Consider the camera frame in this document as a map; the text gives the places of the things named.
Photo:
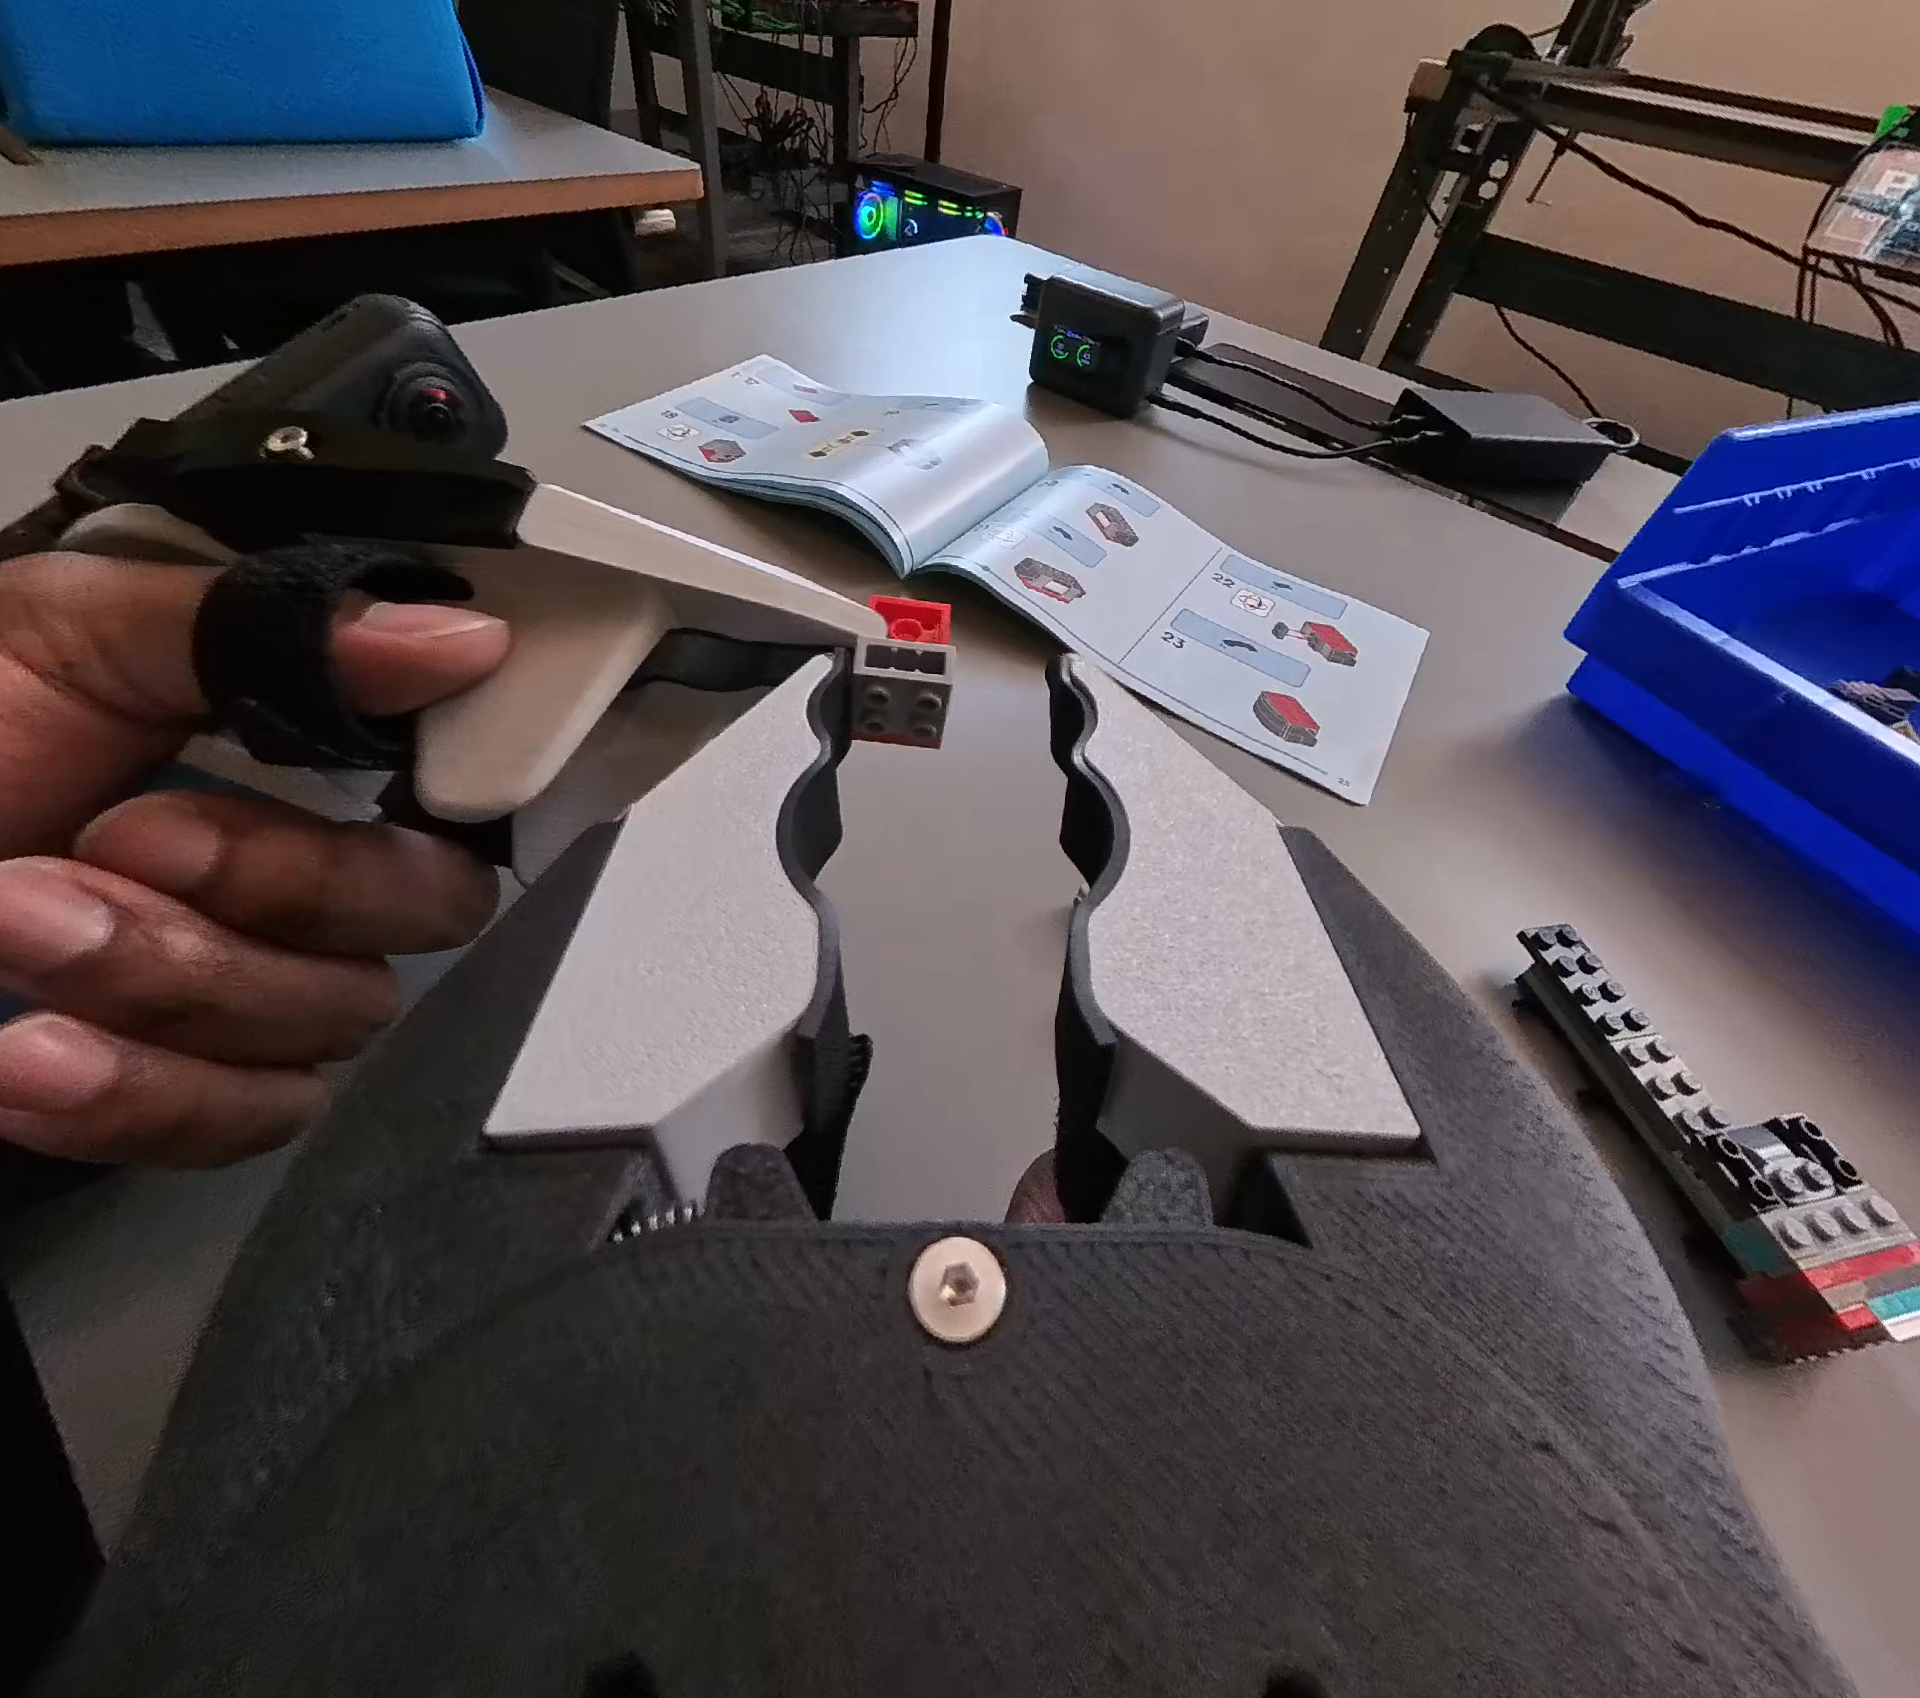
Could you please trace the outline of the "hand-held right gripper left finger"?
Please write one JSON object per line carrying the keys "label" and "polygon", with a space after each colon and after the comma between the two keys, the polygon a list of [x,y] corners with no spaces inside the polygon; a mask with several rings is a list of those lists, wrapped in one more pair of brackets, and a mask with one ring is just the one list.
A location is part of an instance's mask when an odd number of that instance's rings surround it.
{"label": "hand-held right gripper left finger", "polygon": [[620,819],[485,1117],[494,1149],[643,1147],[707,1183],[729,1149],[804,1134],[837,982],[804,796],[834,787],[841,674],[804,660]]}

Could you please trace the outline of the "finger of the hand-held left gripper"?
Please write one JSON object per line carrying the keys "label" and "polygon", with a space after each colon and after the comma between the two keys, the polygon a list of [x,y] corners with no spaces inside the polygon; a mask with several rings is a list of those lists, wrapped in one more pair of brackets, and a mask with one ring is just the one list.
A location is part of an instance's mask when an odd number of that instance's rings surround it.
{"label": "finger of the hand-held left gripper", "polygon": [[887,630],[875,606],[819,583],[560,485],[536,485],[515,537],[572,574],[648,585],[667,598],[671,629],[794,648],[854,648]]}

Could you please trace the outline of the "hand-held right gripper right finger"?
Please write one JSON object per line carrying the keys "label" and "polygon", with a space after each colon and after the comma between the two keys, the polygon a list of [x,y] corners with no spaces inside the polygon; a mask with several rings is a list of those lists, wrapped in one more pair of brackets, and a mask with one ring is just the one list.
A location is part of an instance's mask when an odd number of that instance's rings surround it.
{"label": "hand-held right gripper right finger", "polygon": [[1275,815],[1082,656],[1050,667],[1079,876],[1057,1155],[1411,1157],[1422,1126]]}

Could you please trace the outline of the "grey toy brick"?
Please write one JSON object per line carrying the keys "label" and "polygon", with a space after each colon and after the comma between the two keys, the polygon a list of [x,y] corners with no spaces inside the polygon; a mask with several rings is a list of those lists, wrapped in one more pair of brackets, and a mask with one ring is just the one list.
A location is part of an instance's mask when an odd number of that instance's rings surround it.
{"label": "grey toy brick", "polygon": [[939,750],[954,691],[954,648],[903,639],[864,639],[850,668],[854,742]]}

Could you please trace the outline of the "grey desk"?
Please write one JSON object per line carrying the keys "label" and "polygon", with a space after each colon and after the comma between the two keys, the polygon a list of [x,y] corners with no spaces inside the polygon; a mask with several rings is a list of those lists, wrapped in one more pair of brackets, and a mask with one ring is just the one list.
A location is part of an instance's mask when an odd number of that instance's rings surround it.
{"label": "grey desk", "polygon": [[1000,1322],[910,1319],[937,1194],[1039,1143],[1067,957],[1034,645],[947,752],[841,768],[829,876],[883,1037],[844,1210],[612,1240],[635,1147],[497,1155],[563,955],[718,1006],[697,847],[566,850],[415,1006],[242,1246],[48,1695],[1915,1695],[1918,1351],[1741,1358],[1620,1129],[1514,1019],[1596,927],[1735,1109],[1813,1110],[1918,1217],[1918,969],[1561,699],[1589,560],[1377,475],[1124,449],[1189,512],[1431,629],[1373,804],[1237,777],[1422,1120],[1283,1152],[1259,1230],[976,1227]]}

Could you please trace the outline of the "person's left hand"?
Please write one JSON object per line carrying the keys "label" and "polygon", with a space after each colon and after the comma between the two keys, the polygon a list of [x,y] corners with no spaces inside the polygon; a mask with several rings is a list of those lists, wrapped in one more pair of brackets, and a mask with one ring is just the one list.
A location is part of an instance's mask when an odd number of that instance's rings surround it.
{"label": "person's left hand", "polygon": [[2,1157],[268,1157],[400,1008],[393,961],[473,944],[497,870],[296,807],[152,791],[207,722],[210,570],[2,567]]}

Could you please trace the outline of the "open instruction booklet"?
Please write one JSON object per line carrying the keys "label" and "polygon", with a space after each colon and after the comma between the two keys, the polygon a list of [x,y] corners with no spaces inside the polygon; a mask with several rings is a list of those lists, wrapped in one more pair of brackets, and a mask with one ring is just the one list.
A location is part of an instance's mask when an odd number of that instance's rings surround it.
{"label": "open instruction booklet", "polygon": [[684,478],[829,512],[897,579],[951,574],[1144,701],[1368,807],[1427,630],[1237,552],[1008,408],[841,391],[771,357],[587,422]]}

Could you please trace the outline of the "wood edged table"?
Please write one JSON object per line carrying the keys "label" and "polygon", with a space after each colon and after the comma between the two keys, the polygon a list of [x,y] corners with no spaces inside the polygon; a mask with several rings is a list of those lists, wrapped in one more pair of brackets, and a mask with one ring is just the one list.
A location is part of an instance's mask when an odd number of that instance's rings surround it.
{"label": "wood edged table", "polygon": [[2,267],[698,203],[698,167],[489,94],[447,144],[36,148],[2,164]]}

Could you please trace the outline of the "computer case with coloured lights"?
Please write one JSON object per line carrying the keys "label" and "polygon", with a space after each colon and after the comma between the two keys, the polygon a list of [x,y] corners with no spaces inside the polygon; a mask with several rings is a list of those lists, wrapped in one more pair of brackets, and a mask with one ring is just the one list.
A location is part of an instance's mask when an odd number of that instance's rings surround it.
{"label": "computer case with coloured lights", "polygon": [[915,156],[868,156],[850,167],[839,252],[903,252],[1019,233],[1021,188]]}

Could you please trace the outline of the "dark power station with screen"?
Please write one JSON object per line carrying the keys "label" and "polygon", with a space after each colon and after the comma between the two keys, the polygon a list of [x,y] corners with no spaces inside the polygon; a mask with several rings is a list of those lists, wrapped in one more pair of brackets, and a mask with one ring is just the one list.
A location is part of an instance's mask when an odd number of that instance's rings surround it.
{"label": "dark power station with screen", "polygon": [[1212,331],[1212,316],[1187,300],[1063,273],[1030,273],[1019,316],[1030,330],[1030,387],[1104,419],[1137,419]]}

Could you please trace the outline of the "black toy brick assembly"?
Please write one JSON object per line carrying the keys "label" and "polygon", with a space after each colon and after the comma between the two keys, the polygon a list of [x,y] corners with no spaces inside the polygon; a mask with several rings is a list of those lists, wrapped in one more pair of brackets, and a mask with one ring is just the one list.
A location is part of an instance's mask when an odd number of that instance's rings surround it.
{"label": "black toy brick assembly", "polygon": [[1918,1339],[1918,1233],[1802,1114],[1741,1122],[1573,926],[1518,934],[1518,989],[1704,1227],[1775,1365]]}

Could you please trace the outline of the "black flat device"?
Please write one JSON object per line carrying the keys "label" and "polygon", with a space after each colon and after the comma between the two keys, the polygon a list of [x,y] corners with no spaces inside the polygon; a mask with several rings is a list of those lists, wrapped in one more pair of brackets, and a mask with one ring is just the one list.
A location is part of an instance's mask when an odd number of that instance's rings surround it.
{"label": "black flat device", "polygon": [[1363,409],[1353,395],[1191,345],[1177,357],[1154,401],[1291,461],[1380,461],[1435,436],[1423,409]]}

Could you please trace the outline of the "large blue plastic bin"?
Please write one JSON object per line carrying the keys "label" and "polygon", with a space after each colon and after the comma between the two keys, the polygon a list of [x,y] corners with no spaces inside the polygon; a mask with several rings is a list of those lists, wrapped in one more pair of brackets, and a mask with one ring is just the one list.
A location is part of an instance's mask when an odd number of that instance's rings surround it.
{"label": "large blue plastic bin", "polygon": [[1717,436],[1568,643],[1580,705],[1918,938],[1918,404]]}

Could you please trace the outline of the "black metal frame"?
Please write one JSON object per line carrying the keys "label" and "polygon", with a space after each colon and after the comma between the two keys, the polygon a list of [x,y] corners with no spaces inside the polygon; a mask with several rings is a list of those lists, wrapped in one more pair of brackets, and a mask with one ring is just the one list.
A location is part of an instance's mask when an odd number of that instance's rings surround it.
{"label": "black metal frame", "polygon": [[1411,77],[1398,159],[1318,345],[1350,361],[1368,353],[1429,229],[1427,271],[1380,357],[1386,373],[1418,377],[1439,320],[1470,300],[1826,412],[1915,401],[1913,345],[1530,246],[1493,226],[1538,144],[1568,148],[1609,184],[1704,229],[1704,217],[1601,159],[1592,141],[1829,188],[1868,148],[1872,126],[1856,113],[1493,51],[1423,59]]}

